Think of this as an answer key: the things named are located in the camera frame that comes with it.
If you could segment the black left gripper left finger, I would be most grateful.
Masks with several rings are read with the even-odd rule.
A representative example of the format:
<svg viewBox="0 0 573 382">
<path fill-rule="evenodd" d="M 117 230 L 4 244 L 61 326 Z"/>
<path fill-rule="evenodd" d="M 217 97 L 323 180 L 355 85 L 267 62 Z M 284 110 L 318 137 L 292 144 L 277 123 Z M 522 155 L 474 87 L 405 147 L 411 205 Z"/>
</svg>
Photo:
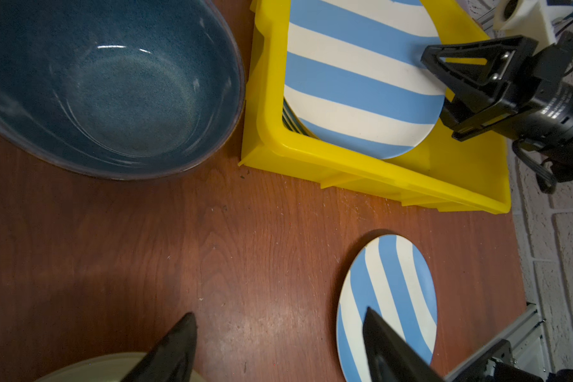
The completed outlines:
<svg viewBox="0 0 573 382">
<path fill-rule="evenodd" d="M 190 381 L 197 348 L 197 322 L 185 314 L 121 381 Z"/>
</svg>

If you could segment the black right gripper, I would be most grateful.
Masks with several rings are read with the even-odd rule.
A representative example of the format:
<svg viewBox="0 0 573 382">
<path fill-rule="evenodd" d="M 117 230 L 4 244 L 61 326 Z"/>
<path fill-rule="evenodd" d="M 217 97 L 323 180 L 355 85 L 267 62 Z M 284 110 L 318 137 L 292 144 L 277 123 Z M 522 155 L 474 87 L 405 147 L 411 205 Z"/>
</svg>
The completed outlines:
<svg viewBox="0 0 573 382">
<path fill-rule="evenodd" d="M 544 49 L 524 36 L 428 46 L 423 65 L 455 95 L 442 123 L 459 142 L 495 131 L 573 172 L 573 33 Z"/>
</svg>

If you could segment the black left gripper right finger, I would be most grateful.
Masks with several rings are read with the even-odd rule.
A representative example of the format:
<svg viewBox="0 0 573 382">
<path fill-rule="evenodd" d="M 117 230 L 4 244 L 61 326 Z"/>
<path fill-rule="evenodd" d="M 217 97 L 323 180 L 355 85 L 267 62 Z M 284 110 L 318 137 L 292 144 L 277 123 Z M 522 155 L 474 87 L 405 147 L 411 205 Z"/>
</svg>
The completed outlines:
<svg viewBox="0 0 573 382">
<path fill-rule="evenodd" d="M 371 307 L 366 311 L 362 333 L 372 382 L 442 382 L 442 378 Z"/>
</svg>

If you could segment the light green bowl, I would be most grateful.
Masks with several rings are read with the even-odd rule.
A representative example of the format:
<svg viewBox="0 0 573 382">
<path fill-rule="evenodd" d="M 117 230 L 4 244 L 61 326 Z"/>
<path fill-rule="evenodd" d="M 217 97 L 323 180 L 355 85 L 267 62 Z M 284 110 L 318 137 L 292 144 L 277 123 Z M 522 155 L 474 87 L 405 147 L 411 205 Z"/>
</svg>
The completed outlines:
<svg viewBox="0 0 573 382">
<path fill-rule="evenodd" d="M 38 381 L 121 381 L 147 353 L 114 353 L 94 357 L 51 372 Z"/>
</svg>

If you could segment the yellow plastic bin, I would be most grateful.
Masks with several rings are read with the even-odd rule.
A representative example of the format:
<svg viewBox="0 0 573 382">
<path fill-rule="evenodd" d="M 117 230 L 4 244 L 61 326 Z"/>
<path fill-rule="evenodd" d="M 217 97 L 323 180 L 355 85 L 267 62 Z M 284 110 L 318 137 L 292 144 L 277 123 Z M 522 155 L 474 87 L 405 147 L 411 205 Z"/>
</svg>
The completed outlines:
<svg viewBox="0 0 573 382">
<path fill-rule="evenodd" d="M 440 119 L 411 151 L 376 159 L 288 130 L 282 121 L 287 33 L 293 1 L 254 1 L 251 71 L 241 162 L 249 167 L 342 187 L 441 212 L 511 209 L 506 141 L 495 133 L 459 143 Z M 455 1 L 419 1 L 439 43 L 484 41 Z"/>
</svg>

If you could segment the blue white striped plate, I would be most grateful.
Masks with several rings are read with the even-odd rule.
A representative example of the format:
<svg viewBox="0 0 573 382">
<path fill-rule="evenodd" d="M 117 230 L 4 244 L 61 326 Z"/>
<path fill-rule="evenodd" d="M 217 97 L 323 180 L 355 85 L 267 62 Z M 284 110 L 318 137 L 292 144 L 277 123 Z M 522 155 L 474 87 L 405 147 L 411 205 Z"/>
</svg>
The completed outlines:
<svg viewBox="0 0 573 382">
<path fill-rule="evenodd" d="M 293 1 L 284 118 L 376 159 L 405 154 L 430 135 L 445 100 L 421 61 L 438 43 L 419 1 Z"/>
</svg>

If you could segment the white plate orange sunburst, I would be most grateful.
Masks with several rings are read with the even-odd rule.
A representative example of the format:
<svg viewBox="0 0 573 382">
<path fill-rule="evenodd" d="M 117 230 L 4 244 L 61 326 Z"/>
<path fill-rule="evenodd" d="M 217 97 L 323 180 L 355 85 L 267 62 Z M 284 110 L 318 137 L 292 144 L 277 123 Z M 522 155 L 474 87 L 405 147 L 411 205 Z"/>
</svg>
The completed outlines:
<svg viewBox="0 0 573 382">
<path fill-rule="evenodd" d="M 290 131 L 298 133 L 300 135 L 305 135 L 310 138 L 317 138 L 307 127 L 301 122 L 301 120 L 294 114 L 291 106 L 289 105 L 286 98 L 283 99 L 283 125 Z"/>
</svg>

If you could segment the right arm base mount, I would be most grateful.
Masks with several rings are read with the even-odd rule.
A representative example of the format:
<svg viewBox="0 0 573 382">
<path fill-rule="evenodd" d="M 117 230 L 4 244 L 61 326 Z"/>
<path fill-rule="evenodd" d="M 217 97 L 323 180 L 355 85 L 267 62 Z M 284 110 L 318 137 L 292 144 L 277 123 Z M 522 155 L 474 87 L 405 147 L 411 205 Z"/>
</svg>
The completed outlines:
<svg viewBox="0 0 573 382">
<path fill-rule="evenodd" d="M 446 381 L 544 381 L 542 377 L 517 368 L 512 355 L 510 343 L 501 339 L 458 366 Z M 573 381 L 573 369 L 550 372 L 545 381 Z"/>
</svg>

